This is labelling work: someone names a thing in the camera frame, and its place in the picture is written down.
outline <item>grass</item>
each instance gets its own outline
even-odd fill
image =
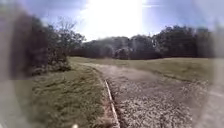
[[[166,58],[157,60],[115,60],[71,57],[70,61],[135,68],[186,81],[211,80],[213,76],[213,59]]]
[[[20,105],[36,128],[92,128],[103,115],[102,86],[92,68],[15,81]]]

